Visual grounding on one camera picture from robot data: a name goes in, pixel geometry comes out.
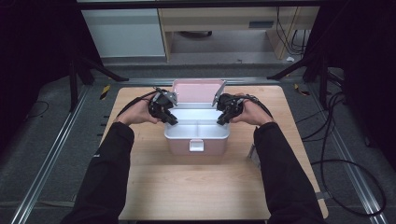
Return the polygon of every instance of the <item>table surface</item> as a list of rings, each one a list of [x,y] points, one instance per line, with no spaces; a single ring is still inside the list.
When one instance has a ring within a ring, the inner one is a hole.
[[[112,120],[135,97],[152,88],[123,88],[111,111]],[[273,114],[298,161],[319,192],[289,105],[278,86],[227,86],[228,93],[257,96]],[[134,147],[128,193],[120,220],[268,219],[261,172],[248,158],[255,127],[230,125],[226,152],[222,156],[175,156],[164,137],[164,124],[132,125]],[[328,210],[319,205],[324,217]]]

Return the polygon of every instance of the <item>black wire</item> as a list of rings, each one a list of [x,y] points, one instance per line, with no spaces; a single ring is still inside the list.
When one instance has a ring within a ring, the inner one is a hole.
[[[295,123],[297,124],[297,123],[300,123],[301,121],[310,119],[310,118],[314,117],[316,114],[318,114],[318,113],[320,113],[320,112],[323,112],[323,111],[324,111],[324,110],[320,110],[320,111],[318,111],[317,113],[315,113],[315,114],[313,114],[313,115],[310,115],[310,116],[308,116],[308,117],[306,117],[306,118],[304,118],[304,119],[300,119],[300,120],[296,121]]]
[[[280,26],[280,29],[282,30],[283,36],[285,36],[286,42],[285,42],[285,40],[283,40],[282,36],[279,34],[278,26]],[[280,20],[279,20],[279,7],[276,7],[276,33],[277,33],[277,36],[279,37],[280,41],[282,41],[283,46],[285,47],[285,49],[288,52],[288,54],[290,54],[290,55],[300,55],[300,53],[298,53],[298,52],[291,53],[290,50],[289,50],[289,49],[292,50],[292,48],[288,44],[288,38],[287,38],[287,36],[285,34],[285,31],[283,30],[283,27],[282,27],[282,24],[280,23]]]
[[[225,100],[224,103],[233,101],[233,100],[235,100],[235,99],[238,99],[238,100],[239,100],[239,99],[245,99],[245,100],[251,100],[251,101],[256,101],[256,100],[257,100],[257,99],[254,98],[253,96],[249,96],[249,95],[238,95],[238,96],[231,97],[231,98]]]
[[[45,101],[36,101],[35,103],[36,103],[36,104],[37,104],[37,103],[45,104],[47,107],[44,109],[43,112],[41,112],[41,113],[39,113],[39,114],[36,114],[36,115],[28,116],[27,119],[39,117],[39,116],[43,115],[44,113],[46,113],[47,110],[50,108],[50,104],[49,104],[48,102],[45,102]]]
[[[305,35],[306,35],[306,30],[304,30],[304,36],[303,36],[303,44],[301,45],[301,56],[305,54]]]
[[[329,121],[328,123],[329,123],[329,125],[328,125],[327,128],[326,128],[325,137],[324,137],[324,139],[323,139],[322,150],[321,150],[321,155],[320,155],[320,161],[312,162],[311,164],[313,164],[313,165],[314,165],[314,164],[318,164],[318,163],[320,164],[320,178],[321,178],[321,180],[322,180],[322,185],[323,185],[323,187],[325,188],[325,190],[332,196],[332,199],[333,199],[336,203],[338,203],[341,207],[343,207],[343,208],[346,209],[348,212],[350,212],[350,213],[352,213],[352,214],[354,214],[354,215],[357,215],[357,216],[361,216],[361,217],[373,217],[373,216],[377,216],[377,215],[381,214],[381,213],[385,210],[385,207],[386,207],[386,205],[387,205],[387,199],[386,199],[386,195],[385,195],[384,190],[382,190],[381,186],[379,185],[379,183],[378,183],[378,181],[375,179],[375,177],[374,177],[372,174],[370,174],[370,172],[368,172],[364,167],[358,165],[358,164],[355,163],[355,162],[352,162],[352,161],[345,161],[345,160],[324,160],[324,152],[325,152],[325,148],[326,148],[327,136],[328,136],[328,133],[329,133],[329,130],[330,130],[330,126],[331,126],[330,123],[332,122],[332,113],[333,113],[333,110],[334,110],[334,108],[335,108],[335,105],[336,105],[337,103],[339,103],[339,101],[337,102],[337,98],[338,98],[338,96],[339,96],[340,94],[342,94],[341,91],[340,91],[340,92],[337,92],[335,95],[332,96],[332,98],[331,98],[330,101],[329,101],[329,116],[328,116],[328,121]],[[374,213],[371,213],[371,214],[360,213],[360,212],[357,212],[357,211],[355,211],[355,210],[353,210],[353,209],[347,208],[347,207],[346,207],[345,205],[343,205],[338,199],[336,199],[336,198],[331,194],[331,192],[329,191],[329,188],[327,187],[327,184],[326,184],[326,181],[325,181],[325,178],[324,178],[323,163],[325,163],[325,162],[330,162],[330,161],[342,161],[342,162],[347,162],[347,163],[356,165],[356,166],[358,166],[359,168],[361,168],[368,176],[370,176],[370,177],[373,179],[374,183],[375,183],[375,184],[378,186],[378,188],[380,189],[381,196],[382,196],[382,198],[383,198],[383,203],[382,203],[381,209],[379,209],[377,212],[374,212]]]
[[[333,199],[336,203],[338,203],[342,208],[346,209],[348,212],[350,212],[350,213],[352,213],[352,214],[355,214],[355,215],[361,216],[361,217],[374,217],[374,216],[380,215],[380,214],[385,210],[385,208],[386,208],[386,206],[387,206],[387,196],[385,195],[385,191],[382,189],[381,185],[379,184],[378,180],[374,177],[374,175],[372,175],[366,168],[364,168],[363,166],[357,164],[356,162],[353,162],[353,161],[346,161],[346,160],[340,160],[340,159],[331,159],[331,160],[315,161],[315,162],[311,162],[311,165],[317,165],[317,164],[321,164],[321,165],[322,165],[323,163],[326,163],[326,162],[346,162],[346,163],[348,163],[348,164],[352,164],[352,165],[354,165],[354,166],[359,167],[364,173],[366,173],[366,174],[372,179],[372,181],[375,183],[375,185],[378,187],[378,189],[379,189],[379,191],[380,191],[380,193],[381,193],[381,197],[382,197],[382,205],[381,205],[381,208],[380,208],[378,211],[374,212],[374,213],[365,214],[365,213],[360,213],[360,212],[357,212],[357,211],[355,211],[355,210],[353,210],[353,209],[350,209],[350,208],[346,207],[346,206],[343,205],[338,199],[336,199],[336,198],[329,192],[328,189],[326,189],[326,191],[328,191],[329,194],[332,195],[332,199]]]
[[[157,92],[157,91],[151,91],[151,92],[149,92],[149,93],[146,93],[146,94],[140,96],[139,98],[142,98],[142,100],[143,100],[143,98],[145,98],[145,97],[147,97],[147,96],[150,96],[151,94],[153,94],[153,93],[155,93],[155,92]]]
[[[340,101],[338,101],[338,102],[336,102],[335,103],[335,105],[337,105],[337,104],[339,104],[340,102],[343,102],[344,100],[340,100]],[[310,137],[312,137],[312,136],[314,136],[315,134],[317,134],[317,133],[319,133],[320,131],[322,131],[325,127],[326,127],[326,125],[329,123],[329,116],[330,116],[330,114],[328,115],[328,117],[327,117],[327,119],[326,119],[326,121],[324,122],[324,124],[322,125],[322,126],[320,126],[320,128],[318,128],[316,131],[314,131],[313,133],[311,133],[311,134],[309,134],[308,136],[306,136],[306,137],[302,137],[301,139],[302,140],[305,140],[305,139],[307,139],[307,138],[310,138]]]
[[[335,125],[333,125],[332,126],[332,130],[329,132],[329,134],[328,135],[326,135],[326,136],[323,136],[323,137],[321,137],[321,138],[318,138],[318,139],[309,139],[309,140],[303,140],[303,142],[317,142],[317,141],[321,141],[321,140],[323,140],[325,137],[328,137],[331,133],[332,133],[332,131],[334,131],[334,128],[335,128]]]
[[[293,37],[291,38],[291,48],[292,48],[294,51],[296,51],[296,52],[303,53],[303,47],[304,47],[304,42],[305,42],[305,40],[303,41],[303,44],[302,44],[302,45],[297,45],[297,44],[294,43],[295,38],[296,38],[296,36],[297,36],[297,33],[298,33],[298,30],[295,30],[295,31],[294,31],[294,34],[293,34]]]

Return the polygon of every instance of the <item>black sleeve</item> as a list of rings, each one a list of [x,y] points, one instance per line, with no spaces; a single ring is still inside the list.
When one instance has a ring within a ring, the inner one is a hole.
[[[92,157],[73,210],[64,217],[62,224],[119,223],[125,205],[133,144],[132,129],[120,122],[113,123]]]
[[[314,189],[279,126],[266,123],[254,132],[262,182],[274,223],[324,223]]]

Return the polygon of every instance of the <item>white container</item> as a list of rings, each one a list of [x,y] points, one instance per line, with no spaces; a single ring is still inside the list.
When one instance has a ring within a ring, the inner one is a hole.
[[[212,106],[220,88],[219,79],[179,79],[172,91],[177,93],[178,104],[170,109],[178,124],[165,125],[165,137],[175,155],[222,155],[230,135],[228,124],[217,124],[221,111]]]

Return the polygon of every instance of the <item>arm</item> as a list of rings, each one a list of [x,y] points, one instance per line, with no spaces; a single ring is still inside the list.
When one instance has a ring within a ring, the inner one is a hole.
[[[324,223],[308,177],[274,119],[258,105],[244,101],[244,111],[231,122],[260,126],[254,144],[271,217],[268,223]]]
[[[62,224],[118,224],[125,205],[130,168],[130,153],[134,144],[131,124],[157,123],[148,111],[148,96],[128,104],[115,119],[93,155],[78,191],[73,210]]]

